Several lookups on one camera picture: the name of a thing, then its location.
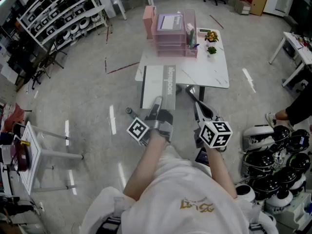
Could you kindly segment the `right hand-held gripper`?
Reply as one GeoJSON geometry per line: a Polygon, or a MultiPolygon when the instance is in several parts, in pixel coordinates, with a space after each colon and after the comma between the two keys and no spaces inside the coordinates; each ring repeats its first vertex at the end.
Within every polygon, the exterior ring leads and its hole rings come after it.
{"type": "Polygon", "coordinates": [[[233,135],[227,121],[212,121],[215,110],[203,102],[194,103],[195,120],[199,128],[195,130],[195,144],[197,148],[207,145],[219,152],[224,152],[233,135]]]}

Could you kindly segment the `pink desk drawer organizer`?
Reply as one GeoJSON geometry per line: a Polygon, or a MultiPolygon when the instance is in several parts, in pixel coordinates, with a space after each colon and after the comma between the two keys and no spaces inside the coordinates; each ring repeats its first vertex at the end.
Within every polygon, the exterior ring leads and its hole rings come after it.
{"type": "Polygon", "coordinates": [[[152,23],[152,36],[156,48],[156,53],[160,57],[197,57],[197,48],[188,49],[186,38],[186,26],[191,23],[196,27],[195,10],[169,10],[156,12],[152,23]],[[183,26],[181,30],[158,31],[157,22],[160,14],[181,13],[183,15],[183,26]]]}

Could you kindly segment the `pink box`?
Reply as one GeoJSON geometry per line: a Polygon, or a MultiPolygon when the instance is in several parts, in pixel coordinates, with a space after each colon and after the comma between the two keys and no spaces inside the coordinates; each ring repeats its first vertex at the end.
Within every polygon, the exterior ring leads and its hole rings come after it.
{"type": "Polygon", "coordinates": [[[145,7],[143,14],[143,23],[147,34],[147,39],[152,39],[152,23],[155,17],[155,6],[149,5],[145,7]]]}

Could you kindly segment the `white metal-leg table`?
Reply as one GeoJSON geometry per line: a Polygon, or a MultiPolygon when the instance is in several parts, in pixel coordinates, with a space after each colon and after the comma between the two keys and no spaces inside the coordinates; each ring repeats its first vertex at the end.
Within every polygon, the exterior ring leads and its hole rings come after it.
{"type": "Polygon", "coordinates": [[[84,156],[81,154],[57,152],[43,148],[38,141],[37,134],[45,134],[63,140],[70,139],[66,135],[55,134],[46,131],[44,129],[41,129],[37,126],[34,126],[30,122],[27,122],[21,139],[23,141],[30,143],[30,145],[27,147],[30,166],[25,172],[20,172],[20,177],[27,193],[31,195],[31,193],[52,192],[73,189],[74,185],[65,185],[61,187],[50,187],[50,188],[35,188],[35,180],[37,178],[37,173],[39,171],[41,161],[43,158],[56,157],[63,159],[78,159],[78,160],[84,159],[84,156]]]}

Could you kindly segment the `orange flower potted plant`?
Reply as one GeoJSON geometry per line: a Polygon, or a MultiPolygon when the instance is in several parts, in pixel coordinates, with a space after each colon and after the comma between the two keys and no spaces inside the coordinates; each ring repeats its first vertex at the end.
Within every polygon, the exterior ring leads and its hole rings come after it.
{"type": "Polygon", "coordinates": [[[214,47],[219,41],[217,32],[209,30],[205,35],[205,41],[208,47],[214,47]]]}

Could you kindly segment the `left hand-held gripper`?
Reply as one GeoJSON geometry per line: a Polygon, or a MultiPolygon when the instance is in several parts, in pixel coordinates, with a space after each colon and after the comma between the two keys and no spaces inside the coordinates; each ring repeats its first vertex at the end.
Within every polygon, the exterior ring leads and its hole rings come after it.
{"type": "MultiPolygon", "coordinates": [[[[155,98],[154,103],[146,116],[146,118],[157,118],[162,106],[163,97],[158,96],[155,98]]],[[[140,118],[133,117],[133,121],[127,128],[127,133],[140,145],[147,146],[150,133],[152,130],[157,130],[168,143],[171,143],[173,134],[173,125],[168,121],[160,121],[157,119],[141,120],[140,118]]]]}

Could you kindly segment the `black screen device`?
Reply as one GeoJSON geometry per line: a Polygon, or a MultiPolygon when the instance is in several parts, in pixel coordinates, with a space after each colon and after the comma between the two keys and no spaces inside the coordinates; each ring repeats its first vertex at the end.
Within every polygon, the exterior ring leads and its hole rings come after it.
{"type": "Polygon", "coordinates": [[[205,148],[200,149],[195,161],[208,167],[210,166],[205,148]]]}

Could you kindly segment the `white shelving unit with helmets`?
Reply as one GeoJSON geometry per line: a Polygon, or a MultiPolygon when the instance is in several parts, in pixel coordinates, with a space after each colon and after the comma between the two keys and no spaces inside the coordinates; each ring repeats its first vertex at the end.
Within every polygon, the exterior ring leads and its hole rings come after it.
{"type": "Polygon", "coordinates": [[[85,36],[92,29],[108,25],[104,0],[29,0],[17,22],[35,43],[46,44],[61,37],[59,47],[85,36]]]}

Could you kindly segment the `person's right forearm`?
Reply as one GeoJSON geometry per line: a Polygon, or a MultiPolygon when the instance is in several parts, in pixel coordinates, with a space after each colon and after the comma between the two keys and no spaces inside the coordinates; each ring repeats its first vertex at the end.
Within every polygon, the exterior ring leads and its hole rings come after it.
{"type": "Polygon", "coordinates": [[[205,146],[213,180],[215,180],[233,199],[237,198],[234,183],[229,175],[221,152],[205,146]]]}

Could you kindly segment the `maroon bag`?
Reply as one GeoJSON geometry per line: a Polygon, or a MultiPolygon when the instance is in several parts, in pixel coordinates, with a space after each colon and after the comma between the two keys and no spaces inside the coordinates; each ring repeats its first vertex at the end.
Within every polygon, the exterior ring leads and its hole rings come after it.
{"type": "Polygon", "coordinates": [[[30,166],[28,147],[30,142],[15,138],[10,146],[11,163],[15,171],[25,172],[30,166]]]}

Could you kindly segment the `white marble table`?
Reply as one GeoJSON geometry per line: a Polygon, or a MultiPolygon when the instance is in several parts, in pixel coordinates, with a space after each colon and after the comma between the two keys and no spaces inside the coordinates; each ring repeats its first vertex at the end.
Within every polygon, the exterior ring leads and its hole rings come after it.
{"type": "Polygon", "coordinates": [[[175,65],[176,82],[186,85],[204,87],[229,88],[228,68],[225,58],[221,34],[214,30],[219,41],[214,45],[215,54],[209,54],[204,37],[197,37],[197,57],[159,57],[155,48],[150,44],[143,51],[136,72],[135,80],[143,81],[145,66],[175,65]]]}

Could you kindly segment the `green pens and stationery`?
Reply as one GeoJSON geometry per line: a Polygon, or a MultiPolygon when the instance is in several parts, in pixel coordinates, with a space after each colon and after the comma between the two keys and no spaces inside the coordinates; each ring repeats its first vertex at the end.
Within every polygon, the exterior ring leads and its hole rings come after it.
{"type": "Polygon", "coordinates": [[[196,27],[191,23],[188,23],[186,26],[186,38],[188,49],[193,50],[198,47],[197,38],[196,38],[196,27]]]}

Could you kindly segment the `person's left forearm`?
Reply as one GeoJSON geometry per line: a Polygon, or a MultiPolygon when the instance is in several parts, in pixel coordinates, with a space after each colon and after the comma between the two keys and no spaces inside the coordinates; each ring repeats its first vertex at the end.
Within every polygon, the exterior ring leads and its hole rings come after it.
{"type": "Polygon", "coordinates": [[[123,193],[126,196],[135,201],[140,199],[154,179],[154,173],[166,148],[166,143],[165,137],[161,136],[158,130],[153,129],[150,132],[150,139],[144,154],[124,188],[123,193]]]}

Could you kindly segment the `person's white shirt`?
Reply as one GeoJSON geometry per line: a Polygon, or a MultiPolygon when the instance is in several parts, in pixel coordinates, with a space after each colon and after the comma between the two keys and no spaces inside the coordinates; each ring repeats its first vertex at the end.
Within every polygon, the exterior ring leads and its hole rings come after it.
{"type": "Polygon", "coordinates": [[[167,150],[138,200],[104,188],[88,209],[80,234],[117,220],[117,234],[278,234],[252,203],[232,198],[202,165],[167,150]]]}

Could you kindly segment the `white and grey folder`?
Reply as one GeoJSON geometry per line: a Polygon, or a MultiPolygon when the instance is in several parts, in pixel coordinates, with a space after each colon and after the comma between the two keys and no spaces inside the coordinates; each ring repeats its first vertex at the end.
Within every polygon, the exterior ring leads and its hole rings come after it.
{"type": "Polygon", "coordinates": [[[176,66],[145,66],[141,92],[141,109],[151,109],[156,97],[162,97],[162,109],[176,107],[176,66]]]}

